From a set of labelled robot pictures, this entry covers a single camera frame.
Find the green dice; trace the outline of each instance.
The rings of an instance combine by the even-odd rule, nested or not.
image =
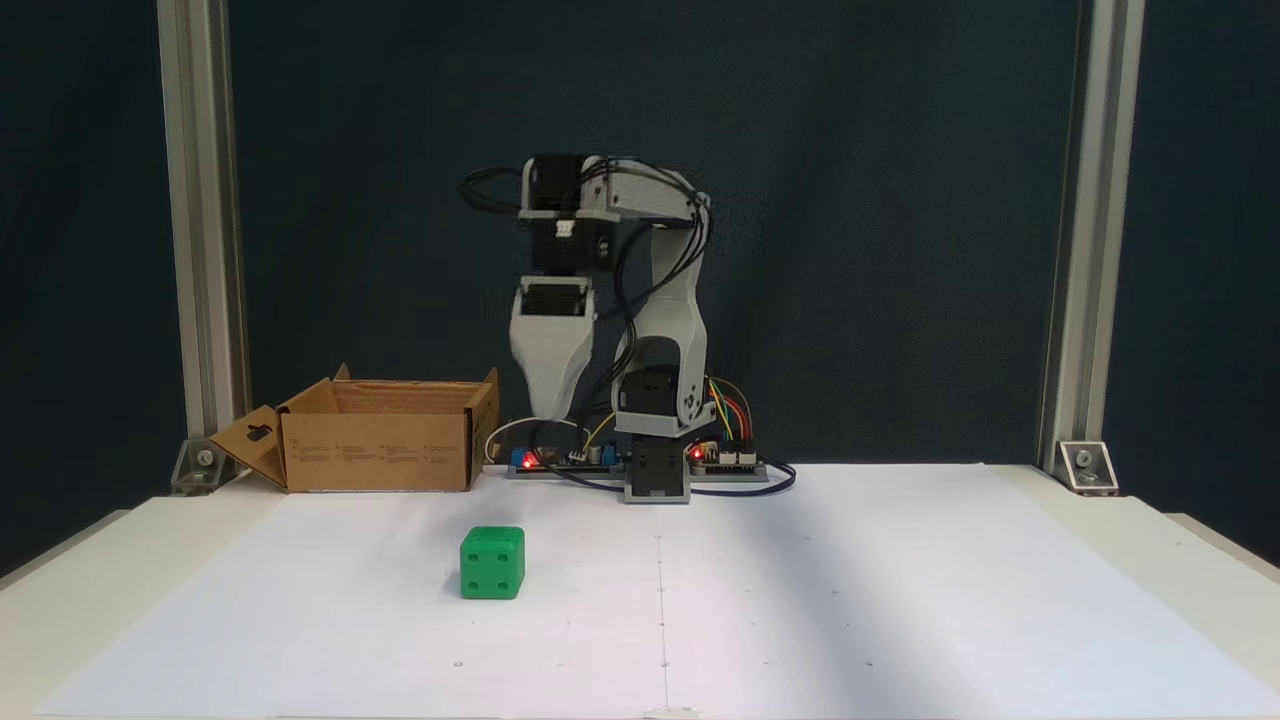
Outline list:
[[[458,556],[467,600],[511,600],[525,582],[522,528],[471,528]]]

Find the cardboard box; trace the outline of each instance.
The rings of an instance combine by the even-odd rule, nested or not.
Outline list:
[[[347,365],[210,438],[288,492],[465,491],[499,423],[483,383],[353,380]]]

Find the yellow wire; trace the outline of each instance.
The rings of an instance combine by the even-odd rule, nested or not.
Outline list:
[[[582,450],[591,447],[591,441],[595,439],[595,436],[600,434],[600,430],[604,429],[604,425],[609,424],[609,420],[612,420],[614,415],[617,415],[617,413],[609,413],[608,418],[600,420],[600,424],[591,430],[591,434],[586,436],[586,442],[582,443]]]
[[[739,397],[742,398],[742,410],[746,410],[746,424],[751,428],[751,437],[755,437],[755,420],[751,418],[751,404],[746,401],[746,393],[739,389],[739,387],[724,378],[712,378],[713,380],[728,387],[731,391],[736,392]]]
[[[716,400],[716,407],[721,413],[721,421],[724,423],[724,434],[728,436],[728,439],[732,441],[733,439],[733,429],[728,427],[728,415],[724,414],[724,404],[719,398],[719,388],[716,387],[716,383],[712,382],[710,378],[707,379],[707,387],[710,388],[712,397]]]

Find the wire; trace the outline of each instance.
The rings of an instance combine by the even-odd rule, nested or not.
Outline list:
[[[568,427],[571,427],[571,428],[579,428],[579,429],[581,429],[581,427],[580,427],[580,425],[576,425],[576,424],[573,424],[573,423],[571,423],[571,421],[568,421],[568,420],[561,420],[561,419],[548,419],[548,418],[521,418],[521,419],[518,419],[518,420],[512,420],[512,421],[507,423],[506,425],[502,425],[502,427],[500,427],[500,428],[498,428],[497,430],[494,430],[494,432],[489,433],[489,437],[488,437],[488,438],[486,438],[486,439],[484,441],[484,457],[485,457],[485,460],[488,460],[489,462],[493,462],[493,461],[494,461],[494,456],[489,454],[489,447],[490,447],[490,446],[493,446],[493,438],[498,437],[498,433],[500,433],[502,430],[506,430],[506,429],[509,429],[509,428],[513,428],[513,427],[516,427],[516,425],[520,425],[520,424],[522,424],[522,423],[529,423],[529,421],[532,421],[532,420],[541,420],[541,421],[544,421],[544,423],[559,423],[559,424],[562,424],[562,425],[568,425]]]
[[[737,397],[742,401],[742,407],[746,407],[746,424],[749,428],[751,428],[751,437],[755,437],[755,419],[751,418],[751,404],[746,401],[746,393],[739,389],[736,384],[726,380],[724,378],[713,377],[712,379],[737,393]]]
[[[609,413],[609,415],[605,419],[600,420],[600,424],[596,425],[594,430],[591,430],[591,434],[586,436],[586,442],[582,443],[582,450],[591,447],[591,441],[595,439],[595,436],[600,434],[600,430],[604,429],[604,425],[608,425],[609,420],[612,420],[617,415],[618,415],[617,413]]]
[[[733,428],[728,427],[728,413],[724,411],[724,404],[721,402],[719,392],[716,391],[716,383],[708,380],[707,389],[712,391],[712,400],[716,401],[716,409],[719,411],[721,423],[724,424],[724,434],[728,436],[728,439],[732,442]]]
[[[763,455],[760,455],[759,459],[760,459],[760,462],[764,462],[765,465],[769,465],[772,468],[777,468],[778,470],[782,470],[783,473],[786,473],[787,478],[785,480],[782,480],[782,482],[777,482],[777,483],[773,483],[772,486],[767,486],[767,487],[763,487],[763,488],[753,488],[753,489],[703,489],[703,488],[692,488],[690,492],[694,493],[694,495],[709,495],[712,497],[762,497],[762,496],[765,496],[765,495],[773,495],[773,493],[777,493],[777,492],[782,492],[782,491],[787,489],[788,487],[796,484],[796,469],[795,468],[792,468],[791,465],[787,465],[786,462],[778,462],[777,460],[769,460],[768,457],[765,457]]]
[[[549,470],[552,474],[554,474],[557,477],[561,477],[561,478],[563,478],[563,479],[566,479],[566,480],[568,480],[571,483],[577,483],[577,484],[584,486],[584,487],[589,487],[589,488],[593,488],[593,489],[603,489],[605,492],[622,492],[622,486],[620,486],[620,484],[618,486],[607,486],[604,483],[596,483],[596,482],[593,482],[593,480],[588,480],[586,478],[580,478],[580,477],[575,475],[573,473],[567,473],[567,471],[561,470],[559,468],[557,468],[557,466],[547,462],[547,460],[543,457],[543,451],[538,447],[538,433],[540,433],[543,430],[543,428],[545,428],[548,424],[550,424],[550,421],[548,421],[548,420],[544,420],[541,423],[535,423],[534,424],[534,429],[529,432],[529,447],[530,447],[531,452],[534,454],[534,459],[538,460],[538,465],[540,468],[543,468],[545,470]]]
[[[458,183],[458,195],[475,210],[493,213],[497,215],[516,215],[520,213],[520,204],[507,200],[498,200],[492,195],[480,192],[479,184],[497,177],[516,176],[520,173],[515,168],[484,168],[468,174]]]
[[[724,391],[721,391],[719,388],[716,389],[719,391],[721,397],[724,400],[724,404],[728,405],[728,409],[733,411],[733,416],[737,418],[737,428],[740,430],[737,434],[739,439],[750,438],[751,427],[750,424],[748,424],[746,416],[742,415],[742,407],[740,407],[737,402],[733,402],[732,397],[724,395]]]

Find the black cable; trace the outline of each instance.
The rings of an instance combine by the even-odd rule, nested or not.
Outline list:
[[[769,465],[772,468],[777,468],[778,470],[782,470],[783,473],[786,473],[787,474],[787,479],[782,480],[781,483],[774,483],[772,486],[767,486],[767,487],[763,487],[763,488],[737,489],[737,491],[735,491],[735,489],[701,489],[701,488],[692,488],[690,492],[694,493],[694,495],[709,495],[712,497],[763,497],[765,495],[773,495],[773,493],[777,493],[777,492],[782,492],[782,491],[787,489],[788,487],[796,484],[796,469],[795,468],[792,468],[791,465],[787,465],[786,462],[778,462],[776,460],[769,460],[768,457],[765,457],[763,455],[759,455],[758,457],[760,459],[760,462],[764,462],[765,465]]]
[[[516,176],[520,173],[515,168],[484,168],[468,174],[458,183],[458,195],[475,210],[493,213],[498,215],[515,215],[520,213],[520,204],[507,200],[498,200],[490,195],[480,192],[479,184],[497,177]]]
[[[550,420],[543,420],[540,423],[534,423],[534,429],[529,430],[529,450],[530,450],[530,452],[534,454],[534,459],[538,460],[538,465],[540,468],[543,468],[544,470],[548,470],[552,474],[554,474],[557,477],[561,477],[561,478],[563,478],[563,479],[566,479],[566,480],[568,480],[571,483],[577,483],[580,486],[589,487],[591,489],[603,489],[603,491],[607,491],[607,492],[622,492],[622,486],[607,486],[604,483],[596,483],[596,482],[593,482],[593,480],[588,480],[586,478],[580,478],[580,477],[577,477],[577,475],[575,475],[572,473],[567,473],[564,470],[561,470],[559,468],[552,465],[550,462],[547,462],[547,460],[543,457],[541,448],[538,447],[538,434],[548,424],[550,424]]]

